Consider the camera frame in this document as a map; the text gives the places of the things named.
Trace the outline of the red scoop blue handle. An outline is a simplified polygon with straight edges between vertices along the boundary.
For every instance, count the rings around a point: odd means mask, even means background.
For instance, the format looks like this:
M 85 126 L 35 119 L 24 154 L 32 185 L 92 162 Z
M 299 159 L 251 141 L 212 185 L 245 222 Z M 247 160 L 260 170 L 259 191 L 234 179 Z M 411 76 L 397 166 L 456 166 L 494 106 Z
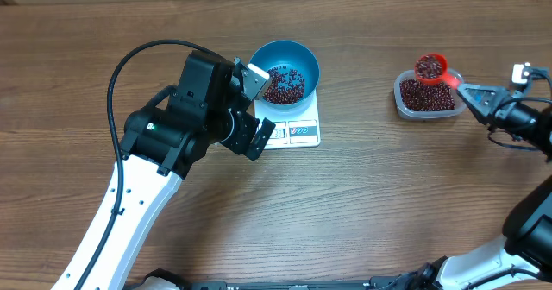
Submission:
M 415 67 L 414 67 L 416 79 L 418 81 L 420 81 L 421 83 L 424 83 L 426 85 L 438 85 L 440 83 L 444 83 L 445 85 L 449 86 L 451 89 L 456 90 L 459 87 L 459 85 L 461 84 L 461 81 L 458 78 L 456 78 L 456 76 L 454 76 L 450 72 L 449 64 L 448 64 L 448 61 L 446 60 L 446 58 L 441 54 L 437 54 L 437 53 L 430 53 L 430 54 L 435 55 L 439 59 L 439 61 L 442 63 L 442 69 L 443 69 L 442 75 L 440 77 L 436 78 L 436 79 L 421 79 L 420 77 L 417 76 L 416 71 L 415 71 Z

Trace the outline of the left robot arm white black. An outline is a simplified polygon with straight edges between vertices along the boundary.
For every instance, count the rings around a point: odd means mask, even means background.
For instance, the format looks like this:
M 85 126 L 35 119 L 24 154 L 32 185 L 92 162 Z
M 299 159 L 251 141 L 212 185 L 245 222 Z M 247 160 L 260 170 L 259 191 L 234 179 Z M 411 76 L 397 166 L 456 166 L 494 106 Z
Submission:
M 156 218 L 210 145 L 259 158 L 275 125 L 247 109 L 271 83 L 252 63 L 192 51 L 179 83 L 127 118 L 103 201 L 54 288 L 123 288 Z

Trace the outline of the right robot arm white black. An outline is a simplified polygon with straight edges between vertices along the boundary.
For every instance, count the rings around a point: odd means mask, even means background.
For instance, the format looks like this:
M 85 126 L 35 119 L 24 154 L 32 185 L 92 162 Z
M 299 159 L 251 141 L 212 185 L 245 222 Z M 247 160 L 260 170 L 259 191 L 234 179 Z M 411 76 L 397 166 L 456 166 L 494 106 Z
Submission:
M 549 99 L 512 96 L 489 85 L 463 83 L 456 90 L 480 123 L 528 142 L 551 160 L 551 113 L 527 105 Z M 525 280 L 551 282 L 551 179 L 514 207 L 501 236 L 446 259 L 435 278 L 441 289 L 496 289 Z

